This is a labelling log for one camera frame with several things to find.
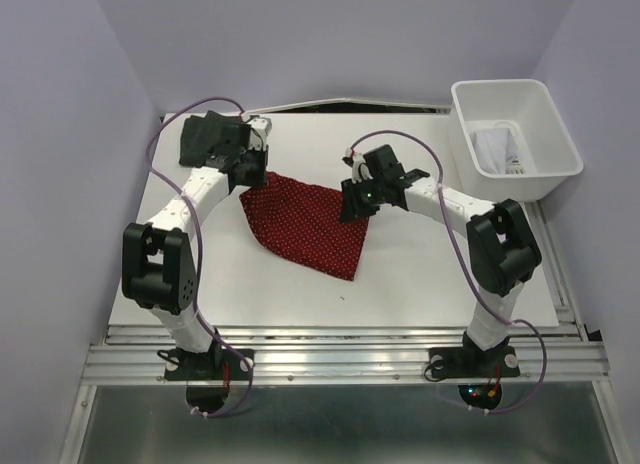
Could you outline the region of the red dotted skirt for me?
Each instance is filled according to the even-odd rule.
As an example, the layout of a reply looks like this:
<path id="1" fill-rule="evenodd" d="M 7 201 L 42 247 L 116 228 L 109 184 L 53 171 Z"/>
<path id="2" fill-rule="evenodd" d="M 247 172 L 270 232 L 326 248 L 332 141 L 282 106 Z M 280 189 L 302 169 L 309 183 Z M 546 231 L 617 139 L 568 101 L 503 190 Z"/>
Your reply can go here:
<path id="1" fill-rule="evenodd" d="M 326 275 L 352 281 L 369 220 L 341 221 L 342 194 L 275 172 L 240 195 L 249 229 L 271 253 Z"/>

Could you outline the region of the dark grey dotted skirt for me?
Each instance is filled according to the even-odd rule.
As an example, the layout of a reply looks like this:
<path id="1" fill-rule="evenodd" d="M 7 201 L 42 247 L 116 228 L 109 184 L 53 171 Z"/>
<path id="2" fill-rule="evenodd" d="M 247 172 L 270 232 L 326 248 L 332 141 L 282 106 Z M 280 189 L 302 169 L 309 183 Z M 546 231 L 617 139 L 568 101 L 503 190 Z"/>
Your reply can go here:
<path id="1" fill-rule="evenodd" d="M 249 147 L 250 126 L 237 117 L 213 111 L 191 116 L 180 136 L 179 164 L 183 167 L 230 165 Z"/>

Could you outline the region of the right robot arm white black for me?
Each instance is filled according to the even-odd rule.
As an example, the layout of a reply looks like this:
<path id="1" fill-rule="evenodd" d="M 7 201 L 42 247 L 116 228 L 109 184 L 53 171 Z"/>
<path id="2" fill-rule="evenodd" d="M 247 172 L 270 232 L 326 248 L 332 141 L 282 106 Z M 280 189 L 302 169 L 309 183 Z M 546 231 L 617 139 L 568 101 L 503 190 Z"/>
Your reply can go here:
<path id="1" fill-rule="evenodd" d="M 519 376 L 508 328 L 542 260 L 521 205 L 474 198 L 445 186 L 440 176 L 407 171 L 388 145 L 364 154 L 347 149 L 343 160 L 351 176 L 341 183 L 341 221 L 369 218 L 390 205 L 442 223 L 476 299 L 461 345 L 430 351 L 427 378 L 475 378 L 494 370 Z"/>

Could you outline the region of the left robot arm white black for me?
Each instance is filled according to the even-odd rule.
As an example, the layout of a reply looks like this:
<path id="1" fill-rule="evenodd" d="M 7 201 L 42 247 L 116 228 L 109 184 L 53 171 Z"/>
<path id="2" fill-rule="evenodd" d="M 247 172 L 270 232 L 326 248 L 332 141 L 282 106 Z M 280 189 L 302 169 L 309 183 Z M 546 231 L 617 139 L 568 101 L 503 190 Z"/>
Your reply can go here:
<path id="1" fill-rule="evenodd" d="M 124 230 L 122 292 L 174 339 L 174 349 L 159 354 L 168 380 L 210 380 L 223 372 L 228 354 L 196 306 L 199 278 L 191 245 L 201 243 L 202 222 L 235 187 L 265 184 L 271 128 L 270 119 L 258 115 L 245 121 L 214 112 L 187 118 L 179 163 L 190 169 L 189 178 L 149 221 Z"/>

